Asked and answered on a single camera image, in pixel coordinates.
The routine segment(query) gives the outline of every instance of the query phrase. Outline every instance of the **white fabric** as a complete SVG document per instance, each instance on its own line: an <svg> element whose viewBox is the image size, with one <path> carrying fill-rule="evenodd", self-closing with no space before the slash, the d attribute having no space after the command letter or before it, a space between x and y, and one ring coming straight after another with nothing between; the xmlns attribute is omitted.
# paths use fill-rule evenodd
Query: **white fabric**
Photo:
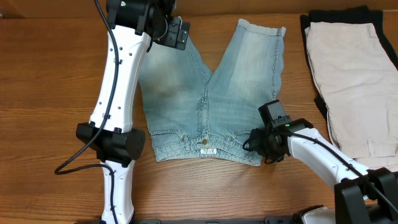
<svg viewBox="0 0 398 224"><path fill-rule="evenodd" d="M333 144L369 167L398 170L398 71L374 26L312 22L307 53Z"/></svg>

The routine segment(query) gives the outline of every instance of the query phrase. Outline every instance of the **brown wall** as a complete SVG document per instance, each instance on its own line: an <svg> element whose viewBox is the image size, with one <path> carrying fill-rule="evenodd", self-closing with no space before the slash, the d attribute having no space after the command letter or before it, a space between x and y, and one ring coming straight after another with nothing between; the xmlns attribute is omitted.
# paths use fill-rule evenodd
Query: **brown wall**
<svg viewBox="0 0 398 224"><path fill-rule="evenodd" d="M106 0L99 0L104 6ZM308 12L310 9L398 9L398 0L177 0L176 15ZM0 0L5 17L98 17L93 0Z"/></svg>

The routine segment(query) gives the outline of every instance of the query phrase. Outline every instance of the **wooden surface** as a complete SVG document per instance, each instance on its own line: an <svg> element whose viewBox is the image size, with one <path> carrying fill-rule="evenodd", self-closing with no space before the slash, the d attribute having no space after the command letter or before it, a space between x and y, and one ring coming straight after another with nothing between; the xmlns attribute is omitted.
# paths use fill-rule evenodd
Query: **wooden surface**
<svg viewBox="0 0 398 224"><path fill-rule="evenodd" d="M105 10L106 0L98 0ZM311 9L398 9L397 0L176 0L174 15L300 13ZM0 13L23 18L99 18L94 0L0 0Z"/></svg>
<svg viewBox="0 0 398 224"><path fill-rule="evenodd" d="M285 69L279 100L293 119L305 118L327 136L313 99L299 14L186 17L191 38L212 70L219 64L238 18L285 26ZM384 30L398 50L398 13ZM93 220L103 211L100 169L56 176L53 170L82 147L78 123L90 117L106 58L100 20L0 20L0 223L64 224ZM134 126L146 128L141 91ZM333 193L300 161L260 167L219 159L156 162L147 142L134 168L136 217L262 218L290 215L312 205L333 207ZM70 167L97 163L87 150Z"/></svg>

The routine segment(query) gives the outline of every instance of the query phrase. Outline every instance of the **light blue denim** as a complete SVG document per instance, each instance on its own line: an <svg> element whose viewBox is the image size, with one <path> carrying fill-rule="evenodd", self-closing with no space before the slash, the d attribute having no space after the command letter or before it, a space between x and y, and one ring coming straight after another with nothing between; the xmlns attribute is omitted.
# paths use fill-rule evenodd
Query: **light blue denim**
<svg viewBox="0 0 398 224"><path fill-rule="evenodd" d="M281 87L285 28L238 21L213 74L188 39L184 51L153 44L139 83L157 161L214 157L259 166L242 144L264 126L258 107Z"/></svg>

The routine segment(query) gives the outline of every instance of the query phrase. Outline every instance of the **garment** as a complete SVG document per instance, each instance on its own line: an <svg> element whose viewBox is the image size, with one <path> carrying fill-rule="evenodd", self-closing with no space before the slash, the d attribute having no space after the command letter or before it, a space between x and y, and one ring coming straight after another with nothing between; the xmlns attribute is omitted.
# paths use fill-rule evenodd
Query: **garment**
<svg viewBox="0 0 398 224"><path fill-rule="evenodd" d="M398 71L374 26L311 22L307 52L328 108L333 144L371 167L392 167L398 150Z"/></svg>
<svg viewBox="0 0 398 224"><path fill-rule="evenodd" d="M285 28L240 19L212 74L188 39L184 51L153 44L139 83L157 161L216 157L259 166L242 149L250 130L264 126L258 107L281 88Z"/></svg>
<svg viewBox="0 0 398 224"><path fill-rule="evenodd" d="M369 10L366 6L355 7L347 10L331 10L331 11L323 11L323 10L311 10L308 13L308 16L301 15L300 16L300 24L302 30L302 37L304 42L304 49L306 48L307 41L305 36L305 29L310 27L310 22L339 22L346 24L366 24L372 23L376 29L376 34L379 37L380 43L383 49L388 54L391 62L398 68L398 57L394 48L388 41L387 37L384 35L383 31L383 12L378 10ZM305 50L305 58L307 60L308 67L308 58L307 51ZM317 105L319 111L322 116L327 119L327 108L326 104L321 98L321 96L317 96L314 99L315 104Z"/></svg>

